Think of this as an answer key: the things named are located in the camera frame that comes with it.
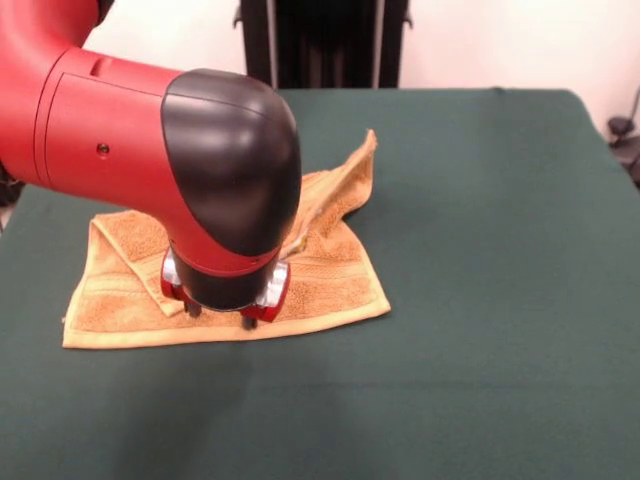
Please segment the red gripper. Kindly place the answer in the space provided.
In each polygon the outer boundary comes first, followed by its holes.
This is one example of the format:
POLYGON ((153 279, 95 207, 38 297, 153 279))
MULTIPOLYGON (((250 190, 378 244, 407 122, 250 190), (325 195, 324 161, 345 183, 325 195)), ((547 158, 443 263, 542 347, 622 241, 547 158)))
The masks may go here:
POLYGON ((281 311, 290 284, 290 265, 277 258, 240 276, 211 276, 185 263, 168 249, 161 265, 162 294, 184 306, 191 318, 203 311, 233 313, 242 317, 246 331, 259 321, 271 323, 281 311))

